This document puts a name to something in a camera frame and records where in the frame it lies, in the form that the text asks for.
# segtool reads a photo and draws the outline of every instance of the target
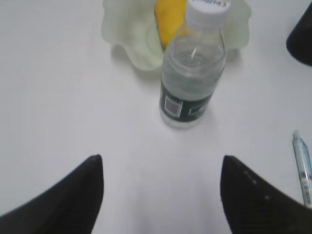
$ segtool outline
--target black object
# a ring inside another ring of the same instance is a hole
[[[52,188],[0,217],[0,234],[90,234],[103,187],[101,156],[91,156]]]
[[[221,174],[223,209],[233,234],[311,234],[312,212],[260,178],[234,156]]]
[[[312,66],[312,3],[289,35],[286,46],[293,57]]]

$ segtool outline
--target table surface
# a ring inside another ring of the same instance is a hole
[[[292,149],[312,149],[312,67],[287,36],[309,0],[249,0],[250,42],[230,52],[204,120],[187,131],[158,112],[159,72],[135,69],[101,37],[101,0],[0,0],[0,213],[101,154],[94,234],[230,234],[219,194],[235,155],[302,202]]]

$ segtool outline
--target white bottle cap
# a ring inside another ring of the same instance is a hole
[[[188,0],[185,22],[200,31],[221,29],[230,8],[229,0]]]

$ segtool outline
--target white ceramic bowl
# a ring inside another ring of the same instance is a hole
[[[102,37],[122,46],[133,65],[143,71],[161,66],[163,51],[154,17],[157,0],[104,0]],[[242,48],[249,41],[248,19],[252,12],[244,0],[232,0],[223,28],[227,50]]]

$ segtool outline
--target mango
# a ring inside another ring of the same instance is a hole
[[[184,22],[187,0],[158,0],[154,7],[158,33],[165,49]]]

